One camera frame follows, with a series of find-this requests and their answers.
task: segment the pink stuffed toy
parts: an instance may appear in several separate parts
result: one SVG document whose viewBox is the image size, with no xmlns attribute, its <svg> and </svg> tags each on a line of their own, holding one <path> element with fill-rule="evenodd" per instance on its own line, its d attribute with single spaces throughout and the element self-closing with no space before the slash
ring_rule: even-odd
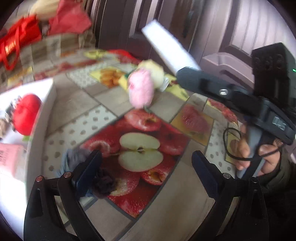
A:
<svg viewBox="0 0 296 241">
<path fill-rule="evenodd" d="M 133 107 L 148 107 L 153 99 L 154 84 L 149 70 L 137 69 L 128 78 L 129 100 Z"/>
</svg>

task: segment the metal bolt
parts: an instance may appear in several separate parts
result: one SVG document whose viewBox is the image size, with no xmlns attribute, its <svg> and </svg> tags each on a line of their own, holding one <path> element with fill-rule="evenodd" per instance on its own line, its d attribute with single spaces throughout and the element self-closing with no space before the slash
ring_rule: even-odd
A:
<svg viewBox="0 0 296 241">
<path fill-rule="evenodd" d="M 71 172 L 65 172 L 64 173 L 64 177 L 67 178 L 67 177 L 71 177 L 72 173 Z"/>
<path fill-rule="evenodd" d="M 255 178 L 255 177 L 251 177 L 251 180 L 252 180 L 253 183 L 257 183 L 258 182 L 258 179 Z"/>
<path fill-rule="evenodd" d="M 42 176 L 38 176 L 38 177 L 36 178 L 36 181 L 37 181 L 37 182 L 41 182 L 41 181 L 42 181 L 42 179 L 43 179 L 43 177 L 42 177 Z"/>
<path fill-rule="evenodd" d="M 226 179 L 229 179 L 231 177 L 231 175 L 227 172 L 223 173 L 223 177 Z"/>
<path fill-rule="evenodd" d="M 219 94 L 222 96 L 228 95 L 228 90 L 227 89 L 221 89 L 219 90 Z"/>
</svg>

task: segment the open white box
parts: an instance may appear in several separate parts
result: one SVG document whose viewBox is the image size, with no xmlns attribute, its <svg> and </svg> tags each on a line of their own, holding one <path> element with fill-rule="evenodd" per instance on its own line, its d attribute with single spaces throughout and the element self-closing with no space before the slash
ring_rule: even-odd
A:
<svg viewBox="0 0 296 241">
<path fill-rule="evenodd" d="M 24 142 L 24 136 L 17 131 L 14 132 L 11 127 L 5 138 L 0 141 L 1 143 L 20 144 L 27 150 L 24 183 L 0 174 L 0 210 L 12 229 L 22 239 L 27 201 L 36 177 L 42 174 L 41 156 L 44 137 L 57 91 L 50 78 L 19 86 L 0 95 L 0 110 L 5 110 L 13 99 L 29 93 L 37 95 L 42 101 L 29 141 Z"/>
</svg>

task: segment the bag handle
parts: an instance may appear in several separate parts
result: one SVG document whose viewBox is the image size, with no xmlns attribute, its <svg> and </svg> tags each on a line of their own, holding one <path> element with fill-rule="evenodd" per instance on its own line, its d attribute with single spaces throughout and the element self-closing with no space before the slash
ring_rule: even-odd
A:
<svg viewBox="0 0 296 241">
<path fill-rule="evenodd" d="M 15 32 L 15 51 L 16 51 L 15 60 L 11 63 L 11 65 L 9 65 L 6 52 L 5 52 L 5 44 L 4 42 L 1 44 L 1 53 L 3 55 L 3 62 L 5 65 L 5 68 L 9 71 L 12 71 L 15 68 L 20 56 L 20 28 L 19 27 L 16 29 L 16 32 Z"/>
</svg>

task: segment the dark sleeve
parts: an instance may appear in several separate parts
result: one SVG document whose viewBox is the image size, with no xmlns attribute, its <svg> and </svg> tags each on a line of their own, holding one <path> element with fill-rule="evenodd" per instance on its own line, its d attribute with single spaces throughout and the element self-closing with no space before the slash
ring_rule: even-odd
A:
<svg viewBox="0 0 296 241">
<path fill-rule="evenodd" d="M 295 188 L 295 170 L 295 164 L 289 161 L 288 152 L 283 149 L 275 170 L 258 178 L 262 192 L 273 194 L 287 188 Z"/>
</svg>

